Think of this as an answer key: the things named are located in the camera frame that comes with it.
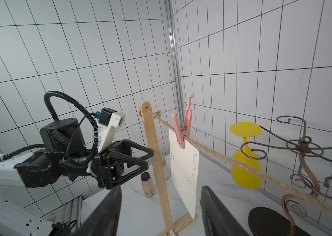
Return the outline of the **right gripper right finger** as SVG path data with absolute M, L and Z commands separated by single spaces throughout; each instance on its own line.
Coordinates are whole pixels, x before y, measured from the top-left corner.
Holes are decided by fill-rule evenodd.
M 207 185 L 201 189 L 200 206 L 206 236 L 249 236 Z

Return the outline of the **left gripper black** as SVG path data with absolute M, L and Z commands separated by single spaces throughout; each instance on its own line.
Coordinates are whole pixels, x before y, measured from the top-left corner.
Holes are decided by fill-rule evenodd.
M 131 140 L 115 141 L 94 156 L 90 175 L 99 188 L 113 189 L 147 171 L 146 160 L 153 156 L 154 150 Z M 123 175 L 125 165 L 136 168 Z

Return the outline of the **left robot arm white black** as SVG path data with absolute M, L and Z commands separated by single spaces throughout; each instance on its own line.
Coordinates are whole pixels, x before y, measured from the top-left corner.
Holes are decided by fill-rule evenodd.
M 93 145 L 85 147 L 82 121 L 60 120 L 51 98 L 61 98 L 75 106 L 93 128 Z M 0 193 L 0 235 L 3 236 L 114 236 L 117 234 L 121 209 L 121 185 L 148 169 L 154 151 L 131 140 L 114 140 L 124 124 L 124 114 L 104 108 L 91 113 L 71 96 L 48 91 L 45 105 L 53 122 L 41 128 L 41 144 L 33 144 L 0 155 L 0 188 L 19 186 L 40 188 L 55 183 L 60 177 L 74 181 L 90 176 L 100 188 L 109 191 L 93 215 L 85 222 L 73 219 L 51 222 L 36 218 L 13 205 Z

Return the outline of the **white postcard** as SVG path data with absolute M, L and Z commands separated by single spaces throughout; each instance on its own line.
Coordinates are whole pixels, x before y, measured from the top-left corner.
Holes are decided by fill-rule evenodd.
M 171 178 L 186 209 L 195 217 L 199 150 L 189 142 L 181 148 L 176 134 L 169 129 Z

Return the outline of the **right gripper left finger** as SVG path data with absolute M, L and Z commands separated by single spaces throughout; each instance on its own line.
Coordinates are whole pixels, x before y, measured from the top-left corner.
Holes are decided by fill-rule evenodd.
M 116 236 L 122 191 L 114 187 L 72 236 Z

